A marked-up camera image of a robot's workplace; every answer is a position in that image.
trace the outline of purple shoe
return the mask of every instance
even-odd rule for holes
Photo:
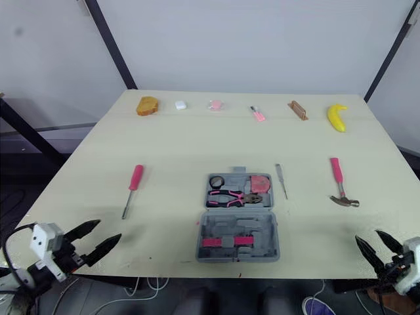
[[[335,315],[334,311],[330,309],[328,305],[313,297],[304,298],[302,302],[302,311],[304,315]]]

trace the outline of gray tool case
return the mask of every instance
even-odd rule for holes
[[[215,190],[209,182],[212,177],[220,176],[224,179],[223,185],[218,190],[251,194],[251,176],[253,175],[264,176],[270,182],[267,193],[258,193],[262,198],[261,202],[245,203],[241,207],[209,206],[212,201],[226,203],[236,199],[233,196],[210,195],[209,192]],[[245,167],[234,167],[233,173],[210,174],[205,192],[207,211],[201,216],[199,222],[197,260],[201,263],[237,261],[268,263],[278,260],[280,247],[276,216],[271,211],[273,206],[272,181],[269,174],[246,173]],[[247,239],[247,245],[241,244],[244,239]]]

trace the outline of precision screwdriver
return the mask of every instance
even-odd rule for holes
[[[283,179],[282,167],[278,163],[276,164],[276,170],[277,170],[278,180],[281,182],[281,184],[283,186],[283,191],[284,191],[284,194],[286,196],[286,199],[288,199],[287,198],[286,187],[284,186],[284,179]]]
[[[131,176],[131,182],[130,182],[130,187],[129,187],[130,189],[129,199],[127,200],[127,204],[125,205],[123,216],[121,217],[121,219],[125,219],[125,217],[127,216],[127,212],[130,206],[131,196],[133,195],[133,192],[137,190],[138,184],[140,184],[140,180],[142,179],[142,175],[143,175],[143,165],[136,165],[136,167],[134,168],[133,175]]]

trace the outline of banana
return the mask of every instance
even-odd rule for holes
[[[336,104],[328,108],[328,112],[327,112],[329,122],[332,124],[335,130],[340,131],[341,133],[346,132],[346,125],[344,124],[344,122],[341,120],[339,116],[339,110],[346,110],[346,109],[347,109],[346,106]]]

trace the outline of black pole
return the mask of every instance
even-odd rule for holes
[[[112,60],[117,66],[118,72],[124,80],[125,85],[128,89],[137,89],[136,83],[131,76],[130,70],[128,69],[123,56],[121,55],[117,43],[112,36],[110,28],[105,21],[105,17],[100,10],[98,1],[96,0],[85,0],[87,8],[91,12],[92,18],[98,28],[102,39],[105,42],[106,48],[111,54]]]
[[[411,15],[413,14],[413,11],[418,4],[420,0],[415,0],[413,6],[411,7],[411,10],[409,11],[406,20],[404,21],[404,24],[402,24],[401,30],[398,33],[394,44],[392,45],[390,51],[387,54],[387,57],[382,63],[382,66],[379,68],[379,71],[373,80],[372,84],[370,85],[369,90],[367,90],[367,93],[364,97],[365,102],[368,102],[371,98],[373,92],[375,91],[376,87],[378,86],[379,82],[381,81],[383,75],[385,74],[386,70],[388,69],[392,59],[394,58],[398,48],[400,48],[400,45],[402,41],[404,40],[405,36],[407,35],[408,30],[410,29],[411,25],[408,24],[408,20],[410,19]]]
[[[22,117],[16,113],[2,98],[0,98],[0,117],[15,128],[22,136],[31,142],[39,151],[44,153],[57,165],[62,166],[66,158],[48,141],[33,129]]]

